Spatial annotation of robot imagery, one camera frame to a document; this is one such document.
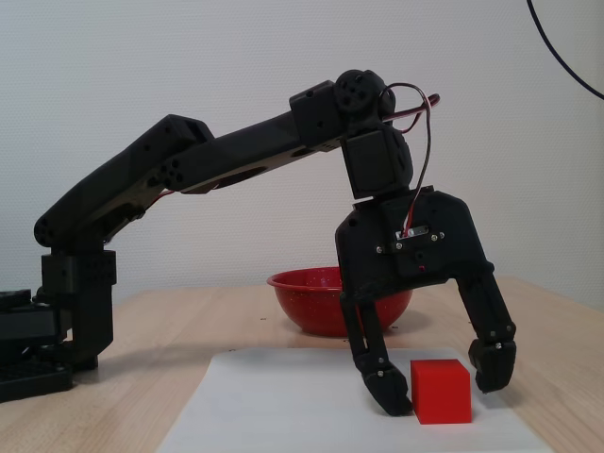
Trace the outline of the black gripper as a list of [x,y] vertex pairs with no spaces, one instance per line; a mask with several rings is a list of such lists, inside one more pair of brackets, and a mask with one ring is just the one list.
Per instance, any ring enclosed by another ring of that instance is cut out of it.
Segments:
[[424,188],[411,221],[420,231],[402,238],[410,202],[402,196],[359,203],[335,235],[353,362],[370,395],[391,416],[409,415],[412,404],[407,380],[389,360],[375,300],[454,279],[477,335],[468,357],[478,388],[484,394],[505,388],[516,357],[516,327],[467,205]]

